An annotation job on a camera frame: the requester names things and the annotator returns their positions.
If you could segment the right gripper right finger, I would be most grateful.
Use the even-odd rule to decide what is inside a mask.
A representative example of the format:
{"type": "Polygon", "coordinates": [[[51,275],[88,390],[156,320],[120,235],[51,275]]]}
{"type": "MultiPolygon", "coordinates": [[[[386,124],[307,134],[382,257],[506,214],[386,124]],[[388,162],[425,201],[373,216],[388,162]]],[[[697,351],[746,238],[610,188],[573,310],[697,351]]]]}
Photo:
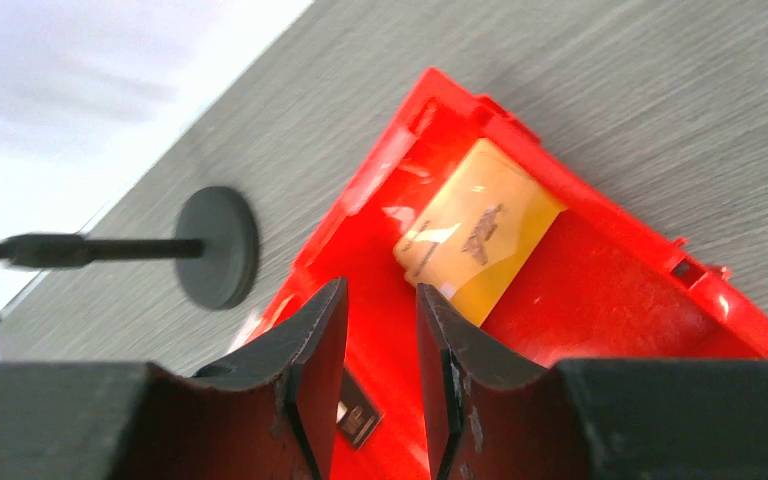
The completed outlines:
{"type": "Polygon", "coordinates": [[[435,479],[768,479],[768,360],[542,367],[417,289],[435,479]]]}

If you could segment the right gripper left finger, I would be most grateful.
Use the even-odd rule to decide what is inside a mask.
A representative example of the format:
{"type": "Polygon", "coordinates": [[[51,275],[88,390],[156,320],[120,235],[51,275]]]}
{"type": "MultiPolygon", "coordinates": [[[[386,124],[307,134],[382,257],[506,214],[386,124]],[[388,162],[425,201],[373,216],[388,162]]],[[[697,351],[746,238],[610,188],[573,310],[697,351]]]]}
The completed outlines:
{"type": "Polygon", "coordinates": [[[325,479],[348,283],[185,377],[153,362],[0,363],[0,479],[325,479]]]}

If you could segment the black credit card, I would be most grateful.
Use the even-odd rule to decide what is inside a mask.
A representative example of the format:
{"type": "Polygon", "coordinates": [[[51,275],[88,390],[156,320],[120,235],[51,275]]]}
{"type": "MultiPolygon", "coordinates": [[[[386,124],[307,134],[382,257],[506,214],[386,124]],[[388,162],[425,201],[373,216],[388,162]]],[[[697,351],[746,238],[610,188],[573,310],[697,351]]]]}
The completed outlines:
{"type": "Polygon", "coordinates": [[[381,414],[357,380],[343,370],[336,425],[349,448],[361,448],[381,421],[381,414]]]}

